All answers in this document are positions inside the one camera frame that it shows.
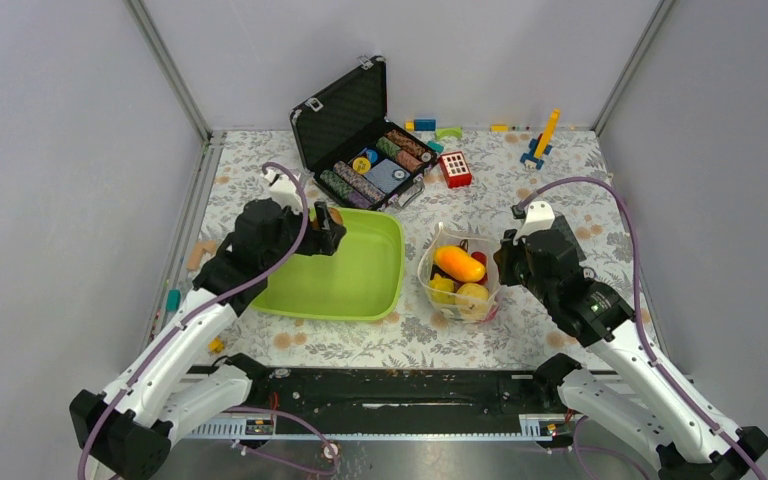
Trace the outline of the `yellow lemon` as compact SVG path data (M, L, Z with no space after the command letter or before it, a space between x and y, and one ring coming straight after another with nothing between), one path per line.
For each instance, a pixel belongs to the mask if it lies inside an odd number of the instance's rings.
M456 292L455 305L462 320L483 321L490 310L490 293L477 283L465 283Z

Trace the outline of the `orange mango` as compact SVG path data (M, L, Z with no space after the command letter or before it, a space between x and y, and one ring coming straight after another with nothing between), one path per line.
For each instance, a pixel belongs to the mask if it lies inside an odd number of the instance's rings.
M461 283L479 283L486 275L485 265L458 245L438 247L434 251L433 262Z

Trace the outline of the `clear zip top bag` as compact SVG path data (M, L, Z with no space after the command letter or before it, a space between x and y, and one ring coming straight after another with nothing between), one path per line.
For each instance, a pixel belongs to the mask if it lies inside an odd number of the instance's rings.
M474 232L438 223L420 257L416 277L432 308L450 320L483 323L498 310L498 267L494 243Z

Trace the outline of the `yellow banana piece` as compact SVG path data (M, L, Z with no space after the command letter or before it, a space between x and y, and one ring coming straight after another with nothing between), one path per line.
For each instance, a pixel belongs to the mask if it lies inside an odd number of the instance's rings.
M433 303L449 305L455 303L456 290L457 284L453 279L435 274L429 281L427 292Z

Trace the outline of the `brown kiwi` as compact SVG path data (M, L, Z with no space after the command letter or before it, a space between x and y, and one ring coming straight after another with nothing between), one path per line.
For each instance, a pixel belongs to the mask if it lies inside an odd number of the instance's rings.
M339 224L339 225L343 225L344 224L343 217L342 217L342 215L341 215L341 213L340 213L340 211L338 209L333 208L333 207L329 207L328 208L328 212L329 212L329 216L330 216L331 220L334 223Z

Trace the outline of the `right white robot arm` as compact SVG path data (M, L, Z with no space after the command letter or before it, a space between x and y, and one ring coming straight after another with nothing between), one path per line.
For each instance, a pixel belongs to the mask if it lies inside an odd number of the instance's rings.
M739 426L709 402L638 329L635 312L608 284L590 278L577 248L554 228L543 201L512 208L522 220L506 231L493 258L499 281L526 288L552 322L603 360L636 394L600 384L566 354L535 372L533 396L543 410L581 413L646 458L661 479L740 479L768 451L768 436Z

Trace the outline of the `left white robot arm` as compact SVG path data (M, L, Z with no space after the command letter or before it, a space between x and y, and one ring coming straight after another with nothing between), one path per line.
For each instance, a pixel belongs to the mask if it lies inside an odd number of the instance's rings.
M301 182L272 164L269 197L248 202L233 231L201 268L172 320L102 392L80 391L69 412L82 449L77 476L94 458L123 479L149 479L173 446L214 416L269 401L266 368L225 360L180 389L200 352L236 320L292 255L336 253L347 229L323 201L309 205Z

